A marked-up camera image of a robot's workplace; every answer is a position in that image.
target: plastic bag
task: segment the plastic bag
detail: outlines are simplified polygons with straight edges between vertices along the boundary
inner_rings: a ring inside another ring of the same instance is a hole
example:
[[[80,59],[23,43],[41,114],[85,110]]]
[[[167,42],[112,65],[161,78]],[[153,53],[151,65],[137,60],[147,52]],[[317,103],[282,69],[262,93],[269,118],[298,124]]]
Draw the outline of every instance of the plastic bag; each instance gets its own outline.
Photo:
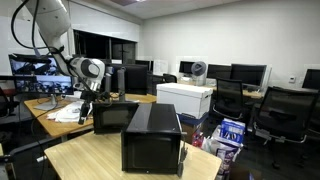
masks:
[[[225,175],[230,172],[231,163],[235,161],[237,155],[241,151],[241,148],[227,144],[226,142],[219,142],[217,139],[220,135],[221,126],[217,126],[212,137],[203,139],[201,149],[219,157],[222,160],[218,174]]]

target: white wall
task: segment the white wall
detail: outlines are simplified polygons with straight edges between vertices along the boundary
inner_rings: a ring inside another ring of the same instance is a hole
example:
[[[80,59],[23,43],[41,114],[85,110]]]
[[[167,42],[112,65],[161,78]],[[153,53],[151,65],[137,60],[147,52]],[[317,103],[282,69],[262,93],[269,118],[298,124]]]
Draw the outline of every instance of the white wall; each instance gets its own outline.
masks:
[[[272,66],[269,85],[299,88],[320,69],[320,1],[246,0],[146,20],[138,58]],[[289,84],[291,75],[296,84]]]

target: black microwave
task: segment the black microwave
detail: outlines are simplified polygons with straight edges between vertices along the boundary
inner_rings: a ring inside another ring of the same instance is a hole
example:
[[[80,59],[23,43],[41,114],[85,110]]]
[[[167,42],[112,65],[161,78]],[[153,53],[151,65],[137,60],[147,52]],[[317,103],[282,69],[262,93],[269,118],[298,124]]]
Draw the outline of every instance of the black microwave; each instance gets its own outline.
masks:
[[[122,170],[177,174],[181,126],[172,104],[141,104],[121,133]]]

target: paper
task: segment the paper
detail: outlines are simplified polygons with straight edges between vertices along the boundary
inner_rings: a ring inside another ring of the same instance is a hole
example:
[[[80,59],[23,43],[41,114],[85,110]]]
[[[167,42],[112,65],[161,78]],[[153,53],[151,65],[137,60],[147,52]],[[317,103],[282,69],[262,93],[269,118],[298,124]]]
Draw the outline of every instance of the paper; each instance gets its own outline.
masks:
[[[82,104],[83,101],[73,102],[57,112],[48,114],[47,119],[52,119],[56,122],[78,122]]]

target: blue box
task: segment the blue box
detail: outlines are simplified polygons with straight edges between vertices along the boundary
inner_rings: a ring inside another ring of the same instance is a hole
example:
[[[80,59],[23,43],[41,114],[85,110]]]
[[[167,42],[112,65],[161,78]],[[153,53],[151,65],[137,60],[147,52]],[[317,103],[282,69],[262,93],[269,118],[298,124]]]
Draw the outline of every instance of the blue box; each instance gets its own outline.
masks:
[[[240,147],[243,142],[243,136],[246,125],[242,122],[224,119],[221,123],[221,129],[218,141]]]

